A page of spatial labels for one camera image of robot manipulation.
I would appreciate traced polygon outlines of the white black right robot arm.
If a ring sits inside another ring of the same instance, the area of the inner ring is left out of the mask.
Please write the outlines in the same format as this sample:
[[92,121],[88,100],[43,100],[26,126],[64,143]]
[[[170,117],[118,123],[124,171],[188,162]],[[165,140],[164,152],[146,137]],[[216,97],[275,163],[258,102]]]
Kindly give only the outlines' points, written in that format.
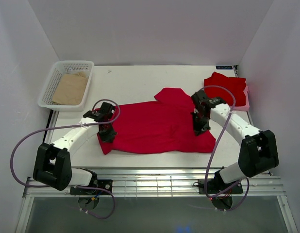
[[195,106],[191,115],[196,136],[209,131],[209,121],[212,120],[240,145],[237,162],[217,171],[214,178],[204,185],[205,189],[225,193],[236,181],[278,166],[276,138],[271,130],[262,131],[248,124],[222,98],[209,98],[203,90],[194,93],[191,100]]

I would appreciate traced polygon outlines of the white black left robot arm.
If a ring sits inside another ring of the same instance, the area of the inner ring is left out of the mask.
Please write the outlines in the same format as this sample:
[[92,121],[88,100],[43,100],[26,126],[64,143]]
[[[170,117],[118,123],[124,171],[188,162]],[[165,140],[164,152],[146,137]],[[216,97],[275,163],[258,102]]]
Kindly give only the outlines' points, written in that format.
[[87,111],[80,122],[60,139],[41,144],[37,150],[33,179],[59,191],[68,186],[81,186],[85,193],[94,193],[98,188],[96,173],[72,168],[71,157],[95,135],[102,142],[113,142],[117,134],[113,122],[119,116],[116,111],[118,107],[103,102],[99,109]]

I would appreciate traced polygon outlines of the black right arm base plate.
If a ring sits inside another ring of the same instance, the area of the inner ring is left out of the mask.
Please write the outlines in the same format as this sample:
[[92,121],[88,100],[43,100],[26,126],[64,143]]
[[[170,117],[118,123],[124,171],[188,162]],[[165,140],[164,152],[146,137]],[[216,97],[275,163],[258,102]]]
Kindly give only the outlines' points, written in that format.
[[[223,191],[230,187],[232,183],[217,183],[214,179],[209,179],[207,181],[207,192],[209,195],[217,194],[220,191]],[[197,187],[199,189],[199,194],[205,194],[204,190],[204,179],[198,179],[196,182],[193,183],[193,186]],[[224,194],[242,194],[243,193],[243,187],[241,183],[238,183],[236,186],[230,188],[228,191],[226,191]]]

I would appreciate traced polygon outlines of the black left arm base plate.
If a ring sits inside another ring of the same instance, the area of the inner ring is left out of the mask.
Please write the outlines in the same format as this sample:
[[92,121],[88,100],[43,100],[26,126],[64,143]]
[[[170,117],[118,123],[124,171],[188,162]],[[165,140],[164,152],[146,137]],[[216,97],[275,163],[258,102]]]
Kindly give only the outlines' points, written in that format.
[[99,195],[108,195],[105,191],[112,193],[113,190],[113,180],[96,180],[89,185],[90,189],[79,188],[79,187],[71,187],[69,193],[71,195],[91,195],[91,196],[99,196]]

